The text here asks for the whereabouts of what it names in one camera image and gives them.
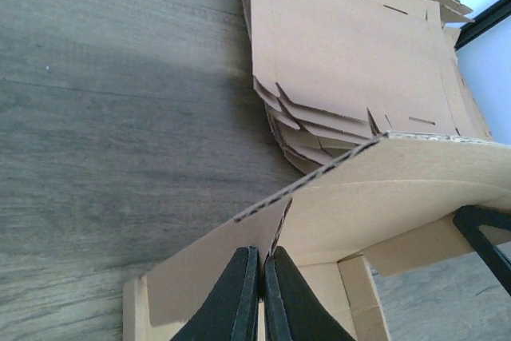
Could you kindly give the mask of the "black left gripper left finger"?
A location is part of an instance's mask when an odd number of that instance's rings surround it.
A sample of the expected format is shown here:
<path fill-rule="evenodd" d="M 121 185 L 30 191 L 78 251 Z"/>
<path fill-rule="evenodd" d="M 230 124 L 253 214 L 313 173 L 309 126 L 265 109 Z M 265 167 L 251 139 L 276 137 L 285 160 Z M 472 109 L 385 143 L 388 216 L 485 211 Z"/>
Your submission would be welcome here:
<path fill-rule="evenodd" d="M 213 289 L 174 340 L 256 340 L 259 303 L 259 255 L 237 248 Z"/>

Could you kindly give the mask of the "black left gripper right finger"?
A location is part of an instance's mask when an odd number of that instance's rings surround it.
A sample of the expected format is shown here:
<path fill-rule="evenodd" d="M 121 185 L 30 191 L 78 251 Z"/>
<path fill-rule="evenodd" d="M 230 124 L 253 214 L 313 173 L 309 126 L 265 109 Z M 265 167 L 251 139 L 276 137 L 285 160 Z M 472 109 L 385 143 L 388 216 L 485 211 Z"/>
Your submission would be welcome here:
<path fill-rule="evenodd" d="M 282 247 L 264 265 L 264 319 L 267 340 L 352 340 L 323 307 Z"/>

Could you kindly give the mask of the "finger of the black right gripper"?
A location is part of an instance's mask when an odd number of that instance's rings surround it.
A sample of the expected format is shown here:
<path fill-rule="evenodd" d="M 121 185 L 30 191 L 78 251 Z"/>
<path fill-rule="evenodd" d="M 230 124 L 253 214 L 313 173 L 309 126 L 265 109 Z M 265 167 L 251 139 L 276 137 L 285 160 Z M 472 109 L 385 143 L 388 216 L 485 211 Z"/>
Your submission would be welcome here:
<path fill-rule="evenodd" d="M 481 230 L 483 226 L 487 226 L 509 232 L 510 215 L 468 205 L 458 209 L 453 223 L 501 286 L 510 294 L 510 259 Z"/>

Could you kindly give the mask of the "cardboard box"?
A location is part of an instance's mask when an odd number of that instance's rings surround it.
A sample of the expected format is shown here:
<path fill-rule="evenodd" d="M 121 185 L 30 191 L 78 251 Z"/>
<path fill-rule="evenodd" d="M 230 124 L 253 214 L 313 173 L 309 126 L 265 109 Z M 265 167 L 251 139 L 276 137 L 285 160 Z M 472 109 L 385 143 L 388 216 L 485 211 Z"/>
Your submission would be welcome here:
<path fill-rule="evenodd" d="M 126 340 L 174 340 L 237 248 L 259 255 L 257 339 L 267 340 L 264 265 L 284 248 L 353 337 L 390 337 L 371 276 L 475 252 L 453 223 L 463 206 L 510 215 L 510 148 L 467 137 L 384 133 L 261 200 L 123 289 Z"/>

